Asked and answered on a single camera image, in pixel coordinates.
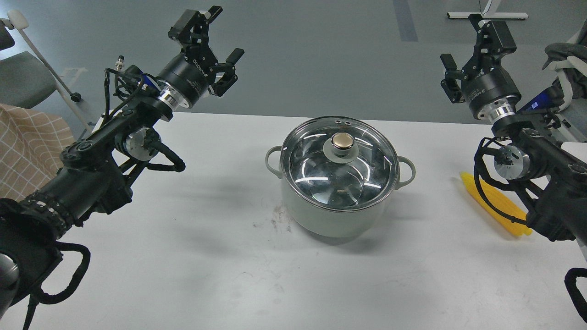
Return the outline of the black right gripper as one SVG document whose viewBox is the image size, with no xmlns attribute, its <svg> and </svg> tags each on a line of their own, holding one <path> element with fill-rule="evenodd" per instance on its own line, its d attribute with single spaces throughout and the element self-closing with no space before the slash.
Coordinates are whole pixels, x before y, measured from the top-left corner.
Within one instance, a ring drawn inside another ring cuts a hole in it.
<svg viewBox="0 0 587 330">
<path fill-rule="evenodd" d="M 505 21 L 484 19 L 480 13 L 472 13 L 468 20 L 476 30 L 472 57 L 463 73 L 451 54 L 441 54 L 446 71 L 440 84 L 452 103 L 466 102 L 473 117 L 480 120 L 486 105 L 503 98 L 516 105 L 521 99 L 516 84 L 501 65 L 505 55 L 516 51 L 516 43 Z"/>
</svg>

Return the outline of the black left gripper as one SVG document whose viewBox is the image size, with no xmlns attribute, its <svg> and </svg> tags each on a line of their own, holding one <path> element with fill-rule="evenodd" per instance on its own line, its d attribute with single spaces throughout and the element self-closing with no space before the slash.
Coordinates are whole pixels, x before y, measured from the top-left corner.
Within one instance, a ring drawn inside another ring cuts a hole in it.
<svg viewBox="0 0 587 330">
<path fill-rule="evenodd" d="M 190 109 L 202 97 L 222 97 L 236 83 L 236 63 L 244 50 L 235 48 L 219 63 L 208 45 L 210 24 L 222 13 L 222 6 L 207 11 L 187 9 L 170 27 L 168 37 L 179 43 L 182 51 L 159 73 L 156 81 L 174 97 L 174 107 Z"/>
</svg>

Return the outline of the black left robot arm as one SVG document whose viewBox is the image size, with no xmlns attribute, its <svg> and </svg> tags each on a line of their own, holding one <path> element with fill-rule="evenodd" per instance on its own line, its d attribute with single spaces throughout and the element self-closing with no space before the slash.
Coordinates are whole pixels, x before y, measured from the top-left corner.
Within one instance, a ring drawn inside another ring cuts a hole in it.
<svg viewBox="0 0 587 330">
<path fill-rule="evenodd" d="M 28 298 L 25 330 L 38 305 L 68 299 L 88 270 L 90 250 L 62 242 L 66 232 L 94 212 L 110 215 L 130 203 L 131 186 L 144 170 L 185 170 L 154 126 L 204 94 L 223 96 L 237 81 L 244 50 L 235 48 L 222 62 L 208 44 L 220 13 L 218 5 L 185 10 L 168 32 L 181 50 L 155 77 L 135 65 L 124 69 L 119 56 L 105 69 L 100 127 L 61 152 L 63 166 L 46 185 L 22 201 L 1 200 L 1 313 Z"/>
</svg>

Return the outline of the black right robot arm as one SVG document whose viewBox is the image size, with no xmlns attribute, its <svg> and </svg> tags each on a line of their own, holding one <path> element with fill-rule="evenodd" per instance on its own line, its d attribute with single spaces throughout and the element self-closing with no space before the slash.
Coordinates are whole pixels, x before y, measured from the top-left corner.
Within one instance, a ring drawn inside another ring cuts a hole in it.
<svg viewBox="0 0 587 330">
<path fill-rule="evenodd" d="M 491 122 L 474 156 L 473 180 L 482 200 L 511 223 L 532 228 L 552 242 L 577 240 L 586 249 L 586 163 L 562 149 L 552 129 L 556 113 L 586 97 L 586 31 L 578 43 L 550 44 L 545 69 L 556 81 L 521 109 L 521 94 L 502 67 L 516 44 L 505 21 L 471 13 L 476 31 L 471 59 L 458 68 L 442 54 L 441 86 L 452 103 L 467 103 L 474 118 Z"/>
</svg>

